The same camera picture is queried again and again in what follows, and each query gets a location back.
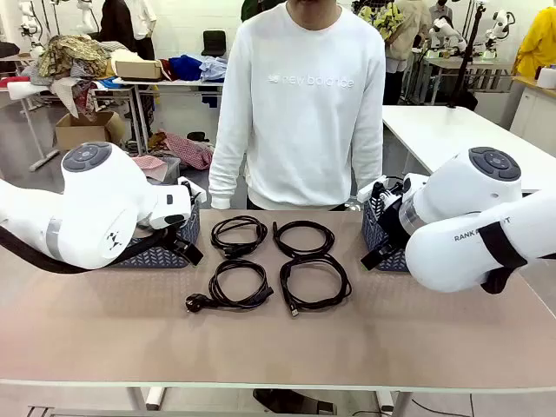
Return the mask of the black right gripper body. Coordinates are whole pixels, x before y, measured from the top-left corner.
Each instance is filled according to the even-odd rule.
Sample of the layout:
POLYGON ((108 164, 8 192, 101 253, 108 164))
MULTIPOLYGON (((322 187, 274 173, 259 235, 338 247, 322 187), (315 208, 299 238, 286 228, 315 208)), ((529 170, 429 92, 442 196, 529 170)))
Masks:
POLYGON ((384 208, 377 223, 386 236, 382 239, 379 246, 380 253, 393 253, 396 250, 404 249, 409 241, 410 235, 402 227, 400 222, 401 202, 394 202, 384 208))

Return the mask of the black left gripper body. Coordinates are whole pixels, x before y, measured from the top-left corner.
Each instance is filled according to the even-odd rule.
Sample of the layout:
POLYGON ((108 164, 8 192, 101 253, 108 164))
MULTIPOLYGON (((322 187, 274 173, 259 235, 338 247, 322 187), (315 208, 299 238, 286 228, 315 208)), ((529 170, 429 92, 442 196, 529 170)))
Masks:
POLYGON ((184 252, 189 246, 189 242, 181 236, 180 229, 177 227, 169 228, 169 251, 184 252))

